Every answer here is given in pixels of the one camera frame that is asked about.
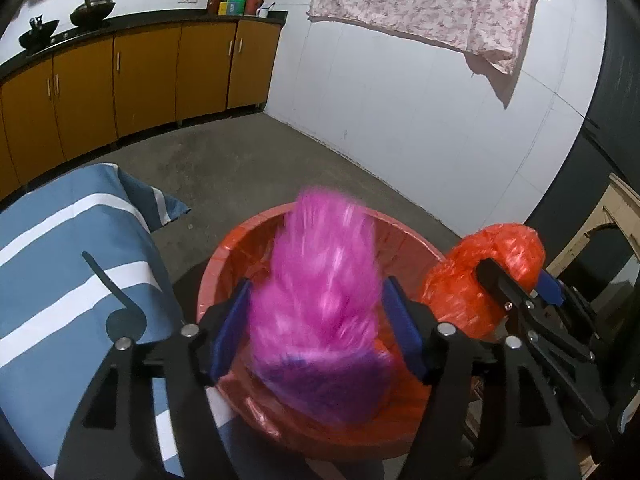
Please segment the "purple plastic bag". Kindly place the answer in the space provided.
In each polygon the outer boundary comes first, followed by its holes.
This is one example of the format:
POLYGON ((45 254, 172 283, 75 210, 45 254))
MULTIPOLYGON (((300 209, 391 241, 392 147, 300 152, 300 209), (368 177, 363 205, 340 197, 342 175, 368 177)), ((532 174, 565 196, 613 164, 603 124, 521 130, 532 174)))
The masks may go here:
POLYGON ((273 240, 267 278, 250 294, 254 374, 280 402, 322 424, 366 422, 394 367, 376 341, 381 295, 364 207, 307 188, 273 240))

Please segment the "brown lower kitchen cabinets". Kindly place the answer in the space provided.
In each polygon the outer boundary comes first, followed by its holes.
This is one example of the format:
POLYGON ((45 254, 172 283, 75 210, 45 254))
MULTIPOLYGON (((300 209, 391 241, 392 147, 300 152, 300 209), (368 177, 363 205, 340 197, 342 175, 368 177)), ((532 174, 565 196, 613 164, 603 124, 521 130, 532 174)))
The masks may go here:
POLYGON ((128 136, 264 107, 287 18, 131 14, 2 63, 2 197, 128 136))

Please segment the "red plastic basket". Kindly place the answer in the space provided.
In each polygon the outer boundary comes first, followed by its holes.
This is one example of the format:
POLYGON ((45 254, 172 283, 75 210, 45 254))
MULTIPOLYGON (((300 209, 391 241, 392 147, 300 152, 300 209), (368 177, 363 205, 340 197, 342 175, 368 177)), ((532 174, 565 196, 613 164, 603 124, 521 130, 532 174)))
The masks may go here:
MULTIPOLYGON (((260 292, 271 278, 274 239, 294 203, 264 210, 240 223, 209 258, 196 319, 231 297, 241 278, 260 292)), ((367 208, 375 227, 378 274, 394 276, 418 299, 427 271, 444 255, 400 221, 367 208)), ((252 428, 288 450, 317 460, 387 460, 409 452, 430 389, 407 370, 382 304, 378 334, 352 350, 276 344, 276 355, 256 361, 245 334, 217 390, 252 428)))

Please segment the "blue white striped tablecloth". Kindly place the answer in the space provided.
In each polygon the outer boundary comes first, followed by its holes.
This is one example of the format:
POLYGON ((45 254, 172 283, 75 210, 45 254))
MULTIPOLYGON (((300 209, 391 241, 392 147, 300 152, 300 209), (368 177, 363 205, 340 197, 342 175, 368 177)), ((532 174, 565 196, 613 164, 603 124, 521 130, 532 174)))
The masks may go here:
POLYGON ((114 164, 1 216, 6 479, 232 479, 209 405, 224 302, 187 323, 153 233, 186 205, 114 164))

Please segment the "black wok with lid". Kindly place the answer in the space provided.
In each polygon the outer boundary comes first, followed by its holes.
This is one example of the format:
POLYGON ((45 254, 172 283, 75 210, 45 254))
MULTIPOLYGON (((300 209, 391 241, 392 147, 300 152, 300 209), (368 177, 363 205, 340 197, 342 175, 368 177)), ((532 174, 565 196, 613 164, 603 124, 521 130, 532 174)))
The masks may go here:
POLYGON ((114 0, 84 0, 70 14, 70 22, 80 28, 94 26, 113 12, 115 4, 114 0))

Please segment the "black wok left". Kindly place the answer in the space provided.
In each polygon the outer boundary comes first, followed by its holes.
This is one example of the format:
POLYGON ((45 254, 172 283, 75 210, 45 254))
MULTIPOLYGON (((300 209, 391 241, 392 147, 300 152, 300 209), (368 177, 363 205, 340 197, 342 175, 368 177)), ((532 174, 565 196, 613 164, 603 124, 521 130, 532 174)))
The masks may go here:
POLYGON ((43 21, 41 15, 29 20, 29 30, 18 37, 18 43, 27 51, 35 51, 47 47, 51 37, 58 28, 59 20, 43 21))

